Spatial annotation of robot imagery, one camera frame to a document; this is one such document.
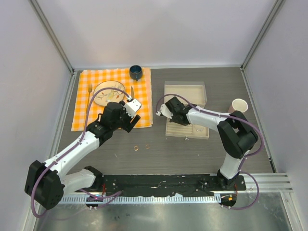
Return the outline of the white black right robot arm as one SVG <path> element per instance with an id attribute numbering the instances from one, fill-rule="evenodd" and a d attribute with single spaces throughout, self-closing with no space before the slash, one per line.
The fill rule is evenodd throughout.
<path id="1" fill-rule="evenodd" d="M 216 131 L 226 156 L 217 172 L 218 185 L 228 188 L 234 185 L 244 158 L 259 140 L 256 128 L 240 111 L 231 114 L 206 110 L 196 104 L 183 104 L 178 96 L 163 103 L 156 112 L 170 122 L 183 126 L 198 125 Z"/>

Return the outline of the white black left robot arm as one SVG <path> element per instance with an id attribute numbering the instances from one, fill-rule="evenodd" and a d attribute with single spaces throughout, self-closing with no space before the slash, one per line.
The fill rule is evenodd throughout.
<path id="1" fill-rule="evenodd" d="M 49 210 L 67 194 L 80 189 L 99 189 L 103 175 L 94 167 L 87 166 L 74 174 L 68 172 L 110 139 L 117 129 L 130 132 L 140 119 L 137 115 L 140 108 L 141 103 L 136 99 L 127 103 L 108 103 L 103 113 L 73 143 L 43 163 L 34 161 L 29 167 L 25 185 L 25 193 L 31 197 L 31 203 L 38 202 Z"/>

